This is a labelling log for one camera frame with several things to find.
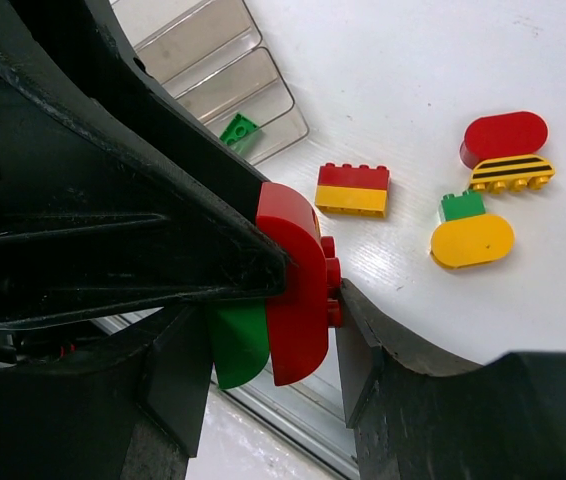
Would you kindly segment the red rectangular lego brick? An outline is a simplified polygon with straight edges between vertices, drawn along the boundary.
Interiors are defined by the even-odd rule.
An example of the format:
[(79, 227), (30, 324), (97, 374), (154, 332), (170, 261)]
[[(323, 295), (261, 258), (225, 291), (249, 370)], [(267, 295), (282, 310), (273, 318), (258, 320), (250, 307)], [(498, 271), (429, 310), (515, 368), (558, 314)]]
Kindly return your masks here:
[(319, 169), (317, 185), (371, 190), (387, 190), (390, 170), (383, 165), (352, 165), (326, 163)]

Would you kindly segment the clear bin near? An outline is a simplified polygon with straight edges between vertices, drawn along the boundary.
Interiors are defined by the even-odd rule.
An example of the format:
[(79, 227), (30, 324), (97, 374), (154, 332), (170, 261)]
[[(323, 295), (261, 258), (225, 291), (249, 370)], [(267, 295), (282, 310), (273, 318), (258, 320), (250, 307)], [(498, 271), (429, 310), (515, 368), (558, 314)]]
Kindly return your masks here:
[(257, 139), (239, 154), (258, 165), (307, 137), (309, 127), (270, 51), (258, 47), (187, 89), (168, 88), (190, 114), (219, 138), (237, 114), (259, 127)]

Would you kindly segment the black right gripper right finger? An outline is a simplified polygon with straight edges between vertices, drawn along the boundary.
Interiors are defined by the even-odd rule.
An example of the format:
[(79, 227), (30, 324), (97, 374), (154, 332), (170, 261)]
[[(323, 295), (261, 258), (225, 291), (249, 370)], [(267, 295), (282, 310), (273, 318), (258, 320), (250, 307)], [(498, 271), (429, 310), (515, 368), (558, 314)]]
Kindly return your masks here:
[(479, 365), (340, 288), (345, 421), (364, 479), (566, 479), (566, 352)]

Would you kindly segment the yellow rectangular lego brick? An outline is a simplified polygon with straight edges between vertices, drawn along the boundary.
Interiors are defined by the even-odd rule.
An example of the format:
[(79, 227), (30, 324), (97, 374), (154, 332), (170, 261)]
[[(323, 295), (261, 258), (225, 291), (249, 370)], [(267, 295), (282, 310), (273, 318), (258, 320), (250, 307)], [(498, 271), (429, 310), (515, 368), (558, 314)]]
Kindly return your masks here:
[(323, 213), (384, 218), (387, 199), (386, 190), (318, 186), (314, 204)]

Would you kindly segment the yellow oval lego brick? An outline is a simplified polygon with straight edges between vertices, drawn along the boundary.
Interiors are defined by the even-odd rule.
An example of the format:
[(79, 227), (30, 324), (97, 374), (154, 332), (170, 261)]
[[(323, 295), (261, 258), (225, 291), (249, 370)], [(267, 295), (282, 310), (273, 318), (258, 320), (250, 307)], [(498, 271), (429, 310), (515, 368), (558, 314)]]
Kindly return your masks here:
[(514, 243), (514, 230), (504, 218), (482, 214), (443, 222), (432, 234), (430, 251), (440, 266), (460, 269), (501, 260)]

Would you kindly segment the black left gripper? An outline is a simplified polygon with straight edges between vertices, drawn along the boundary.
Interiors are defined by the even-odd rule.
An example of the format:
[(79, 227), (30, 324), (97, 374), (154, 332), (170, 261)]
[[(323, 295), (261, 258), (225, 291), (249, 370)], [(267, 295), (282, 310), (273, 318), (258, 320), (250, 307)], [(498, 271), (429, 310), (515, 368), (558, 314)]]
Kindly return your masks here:
[(255, 215), (86, 96), (0, 1), (0, 356), (62, 355), (54, 325), (281, 293)]

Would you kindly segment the clear bin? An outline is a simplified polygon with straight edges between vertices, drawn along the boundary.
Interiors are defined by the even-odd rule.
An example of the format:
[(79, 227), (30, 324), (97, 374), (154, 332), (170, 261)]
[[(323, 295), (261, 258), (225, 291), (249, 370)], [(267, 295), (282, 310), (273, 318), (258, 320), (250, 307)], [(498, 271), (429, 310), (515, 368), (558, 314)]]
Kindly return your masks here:
[(237, 114), (259, 127), (257, 139), (239, 154), (258, 165), (307, 137), (309, 127), (270, 51), (258, 47), (187, 89), (168, 88), (190, 114), (219, 138)]
[(161, 84), (197, 68), (216, 70), (262, 42), (243, 1), (121, 0), (111, 6), (137, 57)]

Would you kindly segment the green curved lego brick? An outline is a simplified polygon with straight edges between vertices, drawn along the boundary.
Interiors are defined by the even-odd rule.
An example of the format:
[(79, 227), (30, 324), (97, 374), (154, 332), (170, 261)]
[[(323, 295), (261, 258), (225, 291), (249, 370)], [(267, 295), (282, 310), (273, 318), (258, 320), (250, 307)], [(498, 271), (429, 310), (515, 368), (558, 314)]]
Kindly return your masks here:
[(218, 386), (229, 390), (250, 382), (270, 356), (265, 301), (213, 303), (205, 313)]

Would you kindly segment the green sloped lego brick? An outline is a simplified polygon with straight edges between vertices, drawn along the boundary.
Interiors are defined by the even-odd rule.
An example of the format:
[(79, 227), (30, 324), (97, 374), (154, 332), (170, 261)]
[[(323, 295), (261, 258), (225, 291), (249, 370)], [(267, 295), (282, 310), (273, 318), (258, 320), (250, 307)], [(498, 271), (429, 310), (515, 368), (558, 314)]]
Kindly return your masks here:
[(251, 119), (237, 113), (220, 135), (220, 141), (237, 153), (247, 151), (257, 139), (260, 127)]

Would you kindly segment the red oval lego brick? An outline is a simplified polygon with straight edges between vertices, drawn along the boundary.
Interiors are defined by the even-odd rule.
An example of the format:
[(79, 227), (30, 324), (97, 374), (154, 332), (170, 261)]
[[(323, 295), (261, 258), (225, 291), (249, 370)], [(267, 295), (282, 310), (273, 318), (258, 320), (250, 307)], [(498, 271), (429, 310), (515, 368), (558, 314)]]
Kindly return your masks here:
[(459, 155), (473, 169), (484, 160), (535, 153), (548, 136), (546, 121), (530, 111), (484, 116), (466, 128)]

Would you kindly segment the green square lego brick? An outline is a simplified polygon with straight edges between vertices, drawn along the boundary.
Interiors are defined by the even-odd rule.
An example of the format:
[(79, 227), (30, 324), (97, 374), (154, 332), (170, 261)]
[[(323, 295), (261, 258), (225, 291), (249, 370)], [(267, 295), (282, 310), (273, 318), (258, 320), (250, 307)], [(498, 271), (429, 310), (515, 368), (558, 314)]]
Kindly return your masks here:
[(466, 190), (459, 195), (444, 195), (440, 202), (440, 213), (443, 222), (450, 222), (484, 215), (486, 208), (480, 193)]

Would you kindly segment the red curved lego brick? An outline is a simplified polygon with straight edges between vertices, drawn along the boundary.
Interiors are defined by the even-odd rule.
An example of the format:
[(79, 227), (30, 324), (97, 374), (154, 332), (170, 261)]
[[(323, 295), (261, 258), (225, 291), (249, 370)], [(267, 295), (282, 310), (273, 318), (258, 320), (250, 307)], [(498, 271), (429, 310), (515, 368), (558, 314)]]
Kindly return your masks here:
[(256, 225), (288, 257), (285, 290), (265, 304), (274, 384), (286, 386), (322, 364), (328, 329), (342, 324), (336, 299), (340, 262), (335, 241), (321, 234), (312, 205), (286, 185), (262, 185)]

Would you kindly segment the yellow black striped lego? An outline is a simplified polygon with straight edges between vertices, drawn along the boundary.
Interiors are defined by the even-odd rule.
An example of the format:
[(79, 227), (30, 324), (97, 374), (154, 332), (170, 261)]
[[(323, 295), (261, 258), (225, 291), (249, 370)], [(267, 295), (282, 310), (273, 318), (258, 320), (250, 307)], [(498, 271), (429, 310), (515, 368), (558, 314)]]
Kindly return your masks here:
[(478, 193), (541, 190), (555, 175), (554, 166), (536, 154), (487, 159), (471, 172), (468, 189)]

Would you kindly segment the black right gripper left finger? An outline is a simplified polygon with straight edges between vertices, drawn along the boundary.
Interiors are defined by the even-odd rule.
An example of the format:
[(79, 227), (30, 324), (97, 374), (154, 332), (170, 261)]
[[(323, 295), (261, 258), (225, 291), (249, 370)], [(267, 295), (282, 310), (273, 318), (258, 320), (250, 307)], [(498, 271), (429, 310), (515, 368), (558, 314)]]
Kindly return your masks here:
[(45, 363), (0, 367), (0, 479), (182, 479), (212, 369), (202, 307), (163, 308)]

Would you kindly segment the clear bin middle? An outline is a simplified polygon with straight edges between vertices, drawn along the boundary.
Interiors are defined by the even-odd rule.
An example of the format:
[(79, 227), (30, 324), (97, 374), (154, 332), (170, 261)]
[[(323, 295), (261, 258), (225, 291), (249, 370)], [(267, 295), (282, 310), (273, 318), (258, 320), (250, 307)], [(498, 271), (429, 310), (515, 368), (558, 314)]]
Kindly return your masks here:
[(216, 70), (262, 42), (243, 1), (121, 0), (111, 6), (137, 57), (161, 84), (197, 68)]

